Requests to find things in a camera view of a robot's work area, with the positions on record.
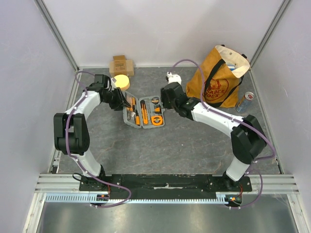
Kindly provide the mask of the orange handled pliers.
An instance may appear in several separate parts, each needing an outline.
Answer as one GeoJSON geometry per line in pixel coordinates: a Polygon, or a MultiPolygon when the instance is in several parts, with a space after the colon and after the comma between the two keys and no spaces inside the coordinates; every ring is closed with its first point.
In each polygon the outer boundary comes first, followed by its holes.
{"type": "Polygon", "coordinates": [[[133,119],[135,117],[135,111],[133,110],[133,108],[128,108],[126,107],[126,116],[127,116],[127,120],[130,121],[131,119],[133,119]]]}

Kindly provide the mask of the orange screwdriver thin shaft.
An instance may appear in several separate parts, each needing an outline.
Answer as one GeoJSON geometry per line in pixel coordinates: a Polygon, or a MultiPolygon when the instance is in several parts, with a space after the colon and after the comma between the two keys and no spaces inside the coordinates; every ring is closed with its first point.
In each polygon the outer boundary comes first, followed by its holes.
{"type": "Polygon", "coordinates": [[[136,113],[136,99],[134,97],[131,97],[131,111],[133,114],[136,113]]]}

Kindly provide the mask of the orange screwdriver thick shaft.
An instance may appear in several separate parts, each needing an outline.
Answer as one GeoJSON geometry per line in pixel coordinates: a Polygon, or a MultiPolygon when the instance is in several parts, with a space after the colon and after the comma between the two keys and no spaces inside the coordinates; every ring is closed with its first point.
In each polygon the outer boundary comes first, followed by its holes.
{"type": "Polygon", "coordinates": [[[135,110],[135,124],[137,126],[140,126],[140,116],[138,114],[138,110],[136,109],[136,107],[134,108],[134,110],[135,110]]]}

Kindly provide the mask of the grey plastic tool case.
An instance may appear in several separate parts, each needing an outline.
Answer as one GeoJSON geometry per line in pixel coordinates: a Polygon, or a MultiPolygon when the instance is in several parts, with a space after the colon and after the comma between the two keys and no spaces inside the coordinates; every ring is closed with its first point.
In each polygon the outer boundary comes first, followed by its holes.
{"type": "Polygon", "coordinates": [[[138,99],[128,91],[124,96],[130,107],[124,107],[124,123],[134,128],[153,129],[163,127],[164,107],[161,103],[160,96],[149,96],[138,99]]]}

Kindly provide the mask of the orange utility knife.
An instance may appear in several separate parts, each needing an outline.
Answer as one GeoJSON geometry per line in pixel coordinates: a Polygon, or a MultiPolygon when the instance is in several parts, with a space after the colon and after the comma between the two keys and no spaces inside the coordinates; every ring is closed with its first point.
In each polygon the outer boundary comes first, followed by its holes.
{"type": "Polygon", "coordinates": [[[143,124],[148,125],[148,112],[147,112],[146,103],[144,100],[142,100],[140,104],[141,104],[141,112],[142,112],[142,117],[143,117],[143,124]]]}

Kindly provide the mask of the orange tape measure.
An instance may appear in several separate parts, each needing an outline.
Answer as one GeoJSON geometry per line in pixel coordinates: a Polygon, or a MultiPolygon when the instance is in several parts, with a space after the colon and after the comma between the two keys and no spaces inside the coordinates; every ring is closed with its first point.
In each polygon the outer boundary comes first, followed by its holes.
{"type": "Polygon", "coordinates": [[[162,116],[151,116],[151,123],[154,126],[160,126],[163,124],[163,117],[162,116]]]}

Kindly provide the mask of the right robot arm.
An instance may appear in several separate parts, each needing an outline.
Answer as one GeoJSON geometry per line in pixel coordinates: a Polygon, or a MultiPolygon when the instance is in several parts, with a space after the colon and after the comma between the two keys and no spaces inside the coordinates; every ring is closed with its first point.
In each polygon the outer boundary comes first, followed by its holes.
{"type": "Polygon", "coordinates": [[[245,172],[267,145],[258,134],[264,133],[256,117],[235,116],[210,106],[205,107],[205,103],[198,98],[187,97],[177,82],[161,88],[160,93],[165,109],[174,109],[181,117],[204,123],[230,138],[234,158],[223,174],[222,183],[228,191],[238,188],[245,172]]]}

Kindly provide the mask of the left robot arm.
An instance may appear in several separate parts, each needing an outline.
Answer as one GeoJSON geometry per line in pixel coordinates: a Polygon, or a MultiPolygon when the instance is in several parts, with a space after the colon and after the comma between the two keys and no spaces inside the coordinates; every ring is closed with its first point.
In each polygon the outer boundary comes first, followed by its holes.
{"type": "Polygon", "coordinates": [[[107,103],[114,111],[130,107],[130,103],[121,89],[116,87],[115,79],[107,75],[95,74],[94,82],[84,86],[83,90],[81,97],[72,107],[64,113],[54,115],[54,146],[78,165],[84,177],[91,178],[90,185],[95,190],[103,190],[107,185],[122,188],[107,182],[103,166],[95,160],[90,151],[86,120],[101,103],[107,103]]]}

